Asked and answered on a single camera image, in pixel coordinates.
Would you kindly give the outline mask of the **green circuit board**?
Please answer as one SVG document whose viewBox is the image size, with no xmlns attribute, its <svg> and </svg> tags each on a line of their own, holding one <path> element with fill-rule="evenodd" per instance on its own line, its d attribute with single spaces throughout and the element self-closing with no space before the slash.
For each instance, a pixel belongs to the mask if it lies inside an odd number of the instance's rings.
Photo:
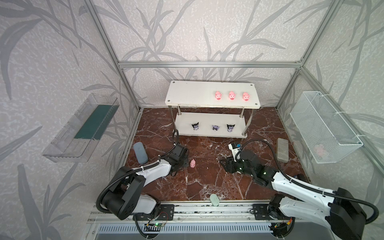
<svg viewBox="0 0 384 240">
<path fill-rule="evenodd" d="M 162 228 L 166 225 L 165 222 L 159 223 L 148 223 L 145 225 L 144 230 L 146 232 L 160 232 Z"/>
</svg>

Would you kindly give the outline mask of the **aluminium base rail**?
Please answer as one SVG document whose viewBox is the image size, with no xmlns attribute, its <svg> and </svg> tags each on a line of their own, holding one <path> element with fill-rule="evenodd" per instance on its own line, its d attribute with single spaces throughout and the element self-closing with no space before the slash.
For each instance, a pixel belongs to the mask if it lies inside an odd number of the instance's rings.
<svg viewBox="0 0 384 240">
<path fill-rule="evenodd" d="M 176 223 L 251 223 L 279 222 L 267 215 L 268 200 L 162 202 L 155 218 L 167 225 Z"/>
</svg>

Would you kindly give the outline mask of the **clear plastic wall bin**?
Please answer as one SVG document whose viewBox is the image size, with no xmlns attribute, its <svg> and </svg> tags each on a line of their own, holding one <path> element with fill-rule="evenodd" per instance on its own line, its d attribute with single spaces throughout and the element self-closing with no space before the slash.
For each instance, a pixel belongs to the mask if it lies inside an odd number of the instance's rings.
<svg viewBox="0 0 384 240">
<path fill-rule="evenodd" d="M 117 97 L 90 94 L 42 155 L 54 163 L 86 163 L 119 108 Z"/>
</svg>

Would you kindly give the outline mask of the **white two-tier shelf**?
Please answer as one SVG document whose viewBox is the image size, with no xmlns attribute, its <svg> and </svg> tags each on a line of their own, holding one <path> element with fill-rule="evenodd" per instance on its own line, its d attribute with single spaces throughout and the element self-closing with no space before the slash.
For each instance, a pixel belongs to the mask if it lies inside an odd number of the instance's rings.
<svg viewBox="0 0 384 240">
<path fill-rule="evenodd" d="M 216 100 L 215 93 L 222 93 L 222 99 Z M 229 93 L 236 94 L 234 100 L 229 99 Z M 243 100 L 243 93 L 250 95 L 249 101 Z M 251 83 L 221 83 L 172 81 L 165 100 L 169 109 L 177 108 L 178 113 L 173 118 L 173 126 L 181 136 L 216 137 L 216 138 L 247 138 L 247 130 L 252 119 L 245 119 L 244 111 L 252 112 L 261 107 L 259 96 L 254 84 Z M 182 112 L 181 108 L 217 108 L 240 109 L 239 114 L 223 113 L 193 113 Z M 199 123 L 199 130 L 194 131 L 192 124 Z M 227 124 L 236 125 L 233 132 L 227 131 Z M 213 131 L 212 125 L 220 126 Z"/>
</svg>

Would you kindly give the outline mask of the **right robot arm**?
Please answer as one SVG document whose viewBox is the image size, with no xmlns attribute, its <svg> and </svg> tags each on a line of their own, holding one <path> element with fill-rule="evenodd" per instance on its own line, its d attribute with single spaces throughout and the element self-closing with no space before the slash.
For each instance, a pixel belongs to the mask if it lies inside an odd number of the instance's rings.
<svg viewBox="0 0 384 240">
<path fill-rule="evenodd" d="M 233 156 L 220 164 L 227 173 L 250 176 L 257 185 L 277 192 L 264 210 L 253 211 L 256 217 L 285 221 L 282 226 L 271 228 L 277 238 L 284 238 L 290 231 L 288 225 L 302 219 L 328 228 L 342 240 L 360 240 L 365 225 L 379 214 L 375 205 L 353 198 L 345 189 L 332 191 L 284 176 L 281 171 L 262 165 L 249 150 L 234 150 Z"/>
</svg>

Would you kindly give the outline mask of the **black purple figurine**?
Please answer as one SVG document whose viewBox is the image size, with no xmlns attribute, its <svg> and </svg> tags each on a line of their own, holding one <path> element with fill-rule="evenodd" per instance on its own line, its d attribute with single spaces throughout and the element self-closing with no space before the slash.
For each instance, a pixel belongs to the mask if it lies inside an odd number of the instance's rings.
<svg viewBox="0 0 384 240">
<path fill-rule="evenodd" d="M 194 130 L 194 131 L 199 130 L 199 123 L 192 124 L 192 127 L 193 127 L 193 130 Z"/>
<path fill-rule="evenodd" d="M 233 132 L 235 126 L 236 126 L 236 125 L 229 125 L 229 124 L 227 124 L 227 131 L 228 131 L 229 133 Z"/>
</svg>

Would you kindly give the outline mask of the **pink toy in basket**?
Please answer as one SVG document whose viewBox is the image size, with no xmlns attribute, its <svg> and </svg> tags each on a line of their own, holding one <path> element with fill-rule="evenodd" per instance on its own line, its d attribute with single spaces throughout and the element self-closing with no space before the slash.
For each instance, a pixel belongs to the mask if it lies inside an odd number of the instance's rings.
<svg viewBox="0 0 384 240">
<path fill-rule="evenodd" d="M 327 158 L 329 156 L 329 153 L 323 144 L 315 145 L 314 150 L 316 154 L 322 159 Z"/>
</svg>

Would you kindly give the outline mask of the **grey glasses case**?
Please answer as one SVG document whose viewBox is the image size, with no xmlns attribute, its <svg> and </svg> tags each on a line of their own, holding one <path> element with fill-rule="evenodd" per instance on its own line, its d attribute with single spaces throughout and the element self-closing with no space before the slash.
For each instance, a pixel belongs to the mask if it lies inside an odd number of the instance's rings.
<svg viewBox="0 0 384 240">
<path fill-rule="evenodd" d="M 277 140 L 277 159 L 282 163 L 289 161 L 289 141 L 286 139 L 278 138 Z"/>
</svg>

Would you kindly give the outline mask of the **pink pig toy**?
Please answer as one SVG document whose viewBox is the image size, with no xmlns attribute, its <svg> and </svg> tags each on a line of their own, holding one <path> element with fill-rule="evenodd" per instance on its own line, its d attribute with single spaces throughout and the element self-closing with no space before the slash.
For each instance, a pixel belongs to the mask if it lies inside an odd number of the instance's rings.
<svg viewBox="0 0 384 240">
<path fill-rule="evenodd" d="M 221 100 L 222 99 L 222 93 L 221 92 L 219 92 L 219 91 L 217 91 L 216 93 L 215 93 L 215 98 L 216 98 L 216 100 Z"/>
<path fill-rule="evenodd" d="M 233 92 L 233 91 L 231 91 L 230 93 L 229 93 L 229 99 L 232 101 L 232 100 L 234 100 L 236 98 L 236 94 Z"/>
<path fill-rule="evenodd" d="M 196 166 L 196 161 L 194 160 L 194 159 L 192 159 L 191 161 L 190 161 L 190 167 L 191 168 L 194 168 Z"/>
<path fill-rule="evenodd" d="M 248 94 L 248 93 L 243 93 L 243 100 L 244 101 L 249 101 L 249 99 L 250 99 L 250 95 Z"/>
</svg>

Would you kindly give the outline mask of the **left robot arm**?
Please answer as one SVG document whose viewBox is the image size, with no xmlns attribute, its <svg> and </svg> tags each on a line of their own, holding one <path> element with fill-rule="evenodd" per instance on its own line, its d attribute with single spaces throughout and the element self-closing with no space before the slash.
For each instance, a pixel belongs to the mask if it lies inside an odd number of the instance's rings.
<svg viewBox="0 0 384 240">
<path fill-rule="evenodd" d="M 122 167 L 110 183 L 101 191 L 96 200 L 96 208 L 101 213 L 113 214 L 120 220 L 134 216 L 140 220 L 145 216 L 155 219 L 162 215 L 161 202 L 142 194 L 144 187 L 157 179 L 175 175 L 186 168 L 189 150 L 175 144 L 159 159 L 145 166 L 131 169 Z"/>
</svg>

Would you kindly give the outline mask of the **pale green oval object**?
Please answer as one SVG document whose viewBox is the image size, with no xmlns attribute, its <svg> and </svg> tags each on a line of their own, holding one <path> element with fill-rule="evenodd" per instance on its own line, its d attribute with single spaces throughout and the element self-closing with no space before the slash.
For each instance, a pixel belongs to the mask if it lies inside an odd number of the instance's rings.
<svg viewBox="0 0 384 240">
<path fill-rule="evenodd" d="M 210 201 L 214 207 L 218 207 L 220 204 L 220 200 L 216 194 L 210 195 Z"/>
</svg>

